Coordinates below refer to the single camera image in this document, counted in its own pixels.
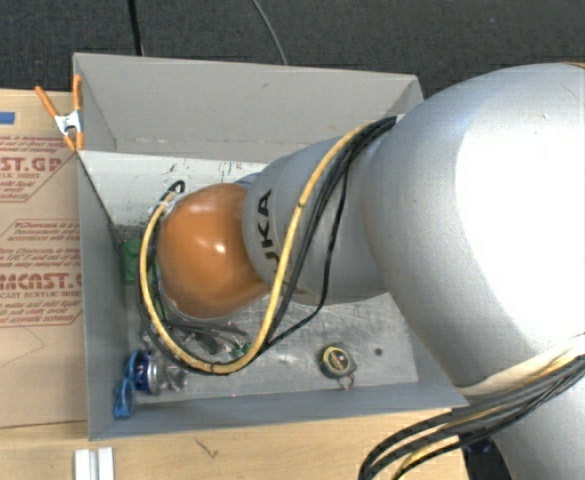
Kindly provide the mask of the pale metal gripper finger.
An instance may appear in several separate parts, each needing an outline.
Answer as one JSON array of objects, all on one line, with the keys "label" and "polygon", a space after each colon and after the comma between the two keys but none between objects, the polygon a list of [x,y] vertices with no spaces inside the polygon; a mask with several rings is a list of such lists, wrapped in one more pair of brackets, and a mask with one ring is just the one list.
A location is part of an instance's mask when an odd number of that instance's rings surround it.
[{"label": "pale metal gripper finger", "polygon": [[148,391],[152,395],[160,395],[166,391],[181,392],[187,385],[187,376],[173,377],[149,377],[147,380]]},{"label": "pale metal gripper finger", "polygon": [[180,376],[187,374],[186,369],[181,368],[161,354],[147,353],[143,361],[147,376]]}]

